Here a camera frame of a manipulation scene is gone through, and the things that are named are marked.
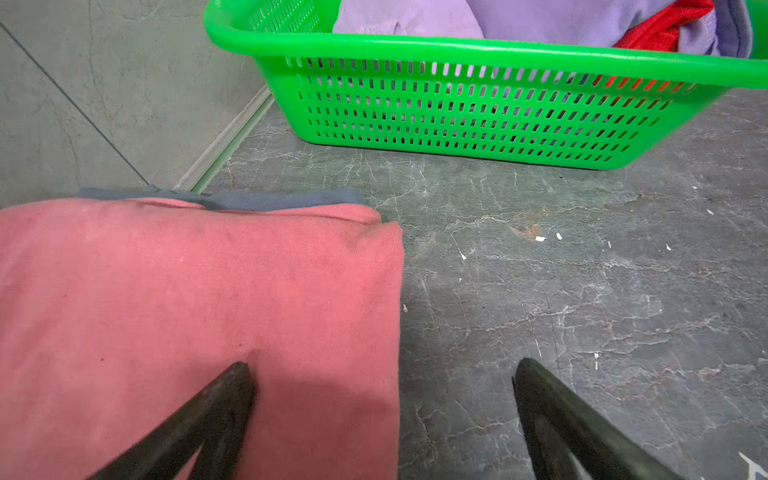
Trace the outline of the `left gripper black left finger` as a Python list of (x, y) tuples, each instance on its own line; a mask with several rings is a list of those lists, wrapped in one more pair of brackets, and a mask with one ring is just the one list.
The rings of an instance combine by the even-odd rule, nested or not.
[(242, 449), (256, 385), (235, 362), (147, 436), (95, 472), (93, 479), (231, 479)]

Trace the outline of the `purple t-shirt with print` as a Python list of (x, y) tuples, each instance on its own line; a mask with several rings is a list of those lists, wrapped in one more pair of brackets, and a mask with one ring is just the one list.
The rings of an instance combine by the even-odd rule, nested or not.
[[(673, 0), (343, 1), (333, 32), (616, 48)], [(714, 1), (717, 52), (747, 58), (755, 31), (743, 1)]]

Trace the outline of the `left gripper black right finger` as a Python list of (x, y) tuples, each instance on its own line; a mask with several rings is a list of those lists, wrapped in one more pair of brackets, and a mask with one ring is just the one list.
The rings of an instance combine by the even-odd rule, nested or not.
[(512, 377), (515, 401), (537, 479), (678, 479), (541, 363), (522, 359)]

